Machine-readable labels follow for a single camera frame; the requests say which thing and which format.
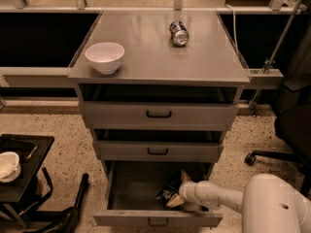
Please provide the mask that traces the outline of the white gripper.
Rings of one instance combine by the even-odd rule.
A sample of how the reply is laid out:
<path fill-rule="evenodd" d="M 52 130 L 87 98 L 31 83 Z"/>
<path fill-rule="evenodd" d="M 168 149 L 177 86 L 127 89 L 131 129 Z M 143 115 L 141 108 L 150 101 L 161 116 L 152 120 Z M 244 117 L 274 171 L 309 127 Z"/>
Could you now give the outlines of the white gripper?
<path fill-rule="evenodd" d="M 191 180 L 189 174 L 181 171 L 182 184 L 179 188 L 179 194 L 174 194 L 167 202 L 168 208 L 181 206 L 186 212 L 201 212 L 204 208 L 209 208 L 213 204 L 210 195 L 213 191 L 213 185 L 207 181 L 195 183 Z"/>

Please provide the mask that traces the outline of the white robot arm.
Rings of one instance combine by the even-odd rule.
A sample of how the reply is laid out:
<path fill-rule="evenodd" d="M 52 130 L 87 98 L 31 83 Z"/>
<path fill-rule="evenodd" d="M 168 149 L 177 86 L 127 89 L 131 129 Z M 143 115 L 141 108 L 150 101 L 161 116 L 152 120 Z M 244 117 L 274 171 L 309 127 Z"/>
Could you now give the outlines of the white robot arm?
<path fill-rule="evenodd" d="M 185 202 L 208 209 L 224 205 L 242 215 L 242 233 L 311 233 L 311 201 L 277 176 L 255 175 L 244 191 L 195 183 L 185 171 L 181 181 L 167 202 L 169 208 Z"/>

